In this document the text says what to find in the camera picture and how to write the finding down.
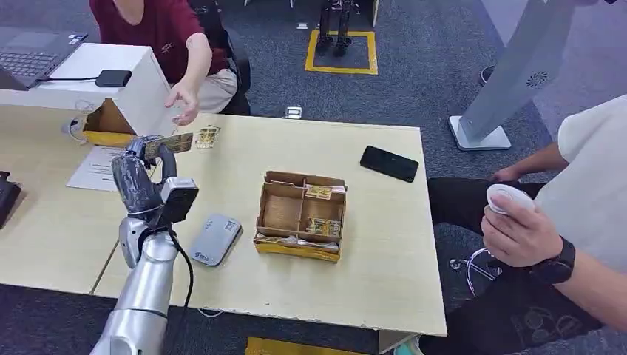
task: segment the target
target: laptop keyboard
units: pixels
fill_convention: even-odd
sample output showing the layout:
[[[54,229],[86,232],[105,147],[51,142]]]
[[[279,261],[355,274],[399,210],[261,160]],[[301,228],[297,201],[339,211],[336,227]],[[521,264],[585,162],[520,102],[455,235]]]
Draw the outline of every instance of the laptop keyboard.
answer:
[[[49,53],[0,52],[0,65],[13,76],[39,76],[54,62],[57,55]]]

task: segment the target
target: cardboard box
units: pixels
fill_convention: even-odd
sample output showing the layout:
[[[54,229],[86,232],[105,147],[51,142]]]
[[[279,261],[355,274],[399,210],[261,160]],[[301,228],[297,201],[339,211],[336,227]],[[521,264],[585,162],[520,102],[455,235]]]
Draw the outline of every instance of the cardboard box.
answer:
[[[317,186],[326,186],[329,195],[311,197]],[[342,250],[342,232],[348,187],[340,179],[289,172],[266,172],[257,218],[258,252],[289,254],[337,262]],[[339,221],[336,235],[307,230],[310,218]],[[337,243],[338,249],[302,246],[294,238],[313,243]]]
[[[102,106],[88,114],[83,133],[92,144],[120,148],[126,147],[136,136],[133,128],[110,98],[106,98]]]

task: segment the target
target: black cable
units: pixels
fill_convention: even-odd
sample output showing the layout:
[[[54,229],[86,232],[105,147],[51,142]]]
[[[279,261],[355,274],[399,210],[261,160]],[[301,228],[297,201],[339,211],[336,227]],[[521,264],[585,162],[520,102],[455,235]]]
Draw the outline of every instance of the black cable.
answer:
[[[192,268],[192,262],[189,261],[189,257],[187,253],[183,250],[183,247],[180,246],[177,234],[172,229],[169,230],[170,238],[174,243],[176,249],[183,255],[183,259],[185,259],[185,263],[187,263],[187,269],[189,269],[189,286],[187,288],[187,296],[185,297],[185,303],[183,304],[183,313],[180,315],[180,320],[177,328],[174,330],[174,337],[172,338],[172,343],[170,345],[170,349],[167,354],[173,354],[174,346],[176,346],[176,340],[178,338],[178,334],[180,333],[180,329],[183,327],[183,321],[185,320],[185,316],[187,315],[187,308],[189,307],[189,299],[192,298],[192,289],[194,288],[194,269]]]
[[[37,81],[85,81],[85,80],[96,80],[97,76],[92,76],[89,78],[43,78],[37,79]]]

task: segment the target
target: laptop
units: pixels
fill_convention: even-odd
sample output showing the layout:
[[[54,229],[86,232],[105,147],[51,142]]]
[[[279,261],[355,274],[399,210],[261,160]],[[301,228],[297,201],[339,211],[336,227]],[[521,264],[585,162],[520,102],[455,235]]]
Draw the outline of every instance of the laptop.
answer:
[[[79,32],[0,27],[0,89],[34,87],[86,37]]]

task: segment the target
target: red shirt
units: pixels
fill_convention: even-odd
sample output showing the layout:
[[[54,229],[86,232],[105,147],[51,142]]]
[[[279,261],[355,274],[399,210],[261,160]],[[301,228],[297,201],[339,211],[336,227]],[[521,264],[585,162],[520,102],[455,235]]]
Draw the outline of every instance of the red shirt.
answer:
[[[89,0],[89,5],[102,43],[150,46],[170,83],[180,81],[187,70],[187,38],[205,32],[187,0],[144,0],[143,18],[135,26],[122,18],[113,0]],[[212,50],[208,75],[227,67],[224,50]]]

